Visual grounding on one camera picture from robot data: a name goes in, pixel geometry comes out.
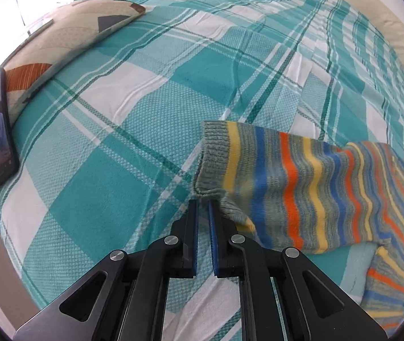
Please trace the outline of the teal plaid bedspread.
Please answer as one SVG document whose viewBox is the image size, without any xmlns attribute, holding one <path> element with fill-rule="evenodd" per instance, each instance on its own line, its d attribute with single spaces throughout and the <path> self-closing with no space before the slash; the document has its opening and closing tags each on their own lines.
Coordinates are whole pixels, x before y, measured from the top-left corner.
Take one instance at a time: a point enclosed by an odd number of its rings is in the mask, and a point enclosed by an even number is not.
<svg viewBox="0 0 404 341">
<path fill-rule="evenodd" d="M 146 13 L 50 79 L 13 128 L 0 233 L 39 308 L 110 251 L 170 232 L 197 196 L 206 121 L 385 143 L 404 161 L 403 64 L 348 2 L 126 1 Z M 374 252 L 307 255 L 361 305 Z"/>
</svg>

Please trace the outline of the patterned beige pillow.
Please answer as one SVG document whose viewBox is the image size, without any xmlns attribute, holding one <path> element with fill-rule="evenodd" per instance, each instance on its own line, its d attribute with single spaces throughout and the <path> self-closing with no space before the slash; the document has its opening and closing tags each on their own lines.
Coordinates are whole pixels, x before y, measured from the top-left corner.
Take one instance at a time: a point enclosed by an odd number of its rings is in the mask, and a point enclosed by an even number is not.
<svg viewBox="0 0 404 341">
<path fill-rule="evenodd" d="M 78 0 L 56 9 L 1 64 L 10 124 L 66 65 L 145 13 L 144 6 L 126 0 Z"/>
</svg>

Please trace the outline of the multicolour striped knit sweater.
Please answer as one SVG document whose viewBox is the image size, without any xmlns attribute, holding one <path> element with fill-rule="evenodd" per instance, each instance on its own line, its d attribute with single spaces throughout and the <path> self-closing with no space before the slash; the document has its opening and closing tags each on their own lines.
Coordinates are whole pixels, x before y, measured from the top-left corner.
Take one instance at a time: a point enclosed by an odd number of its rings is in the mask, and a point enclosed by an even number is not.
<svg viewBox="0 0 404 341">
<path fill-rule="evenodd" d="M 193 190 L 268 249 L 322 254 L 368 242 L 362 308 L 388 335 L 404 321 L 404 161 L 387 144 L 342 147 L 206 121 Z"/>
</svg>

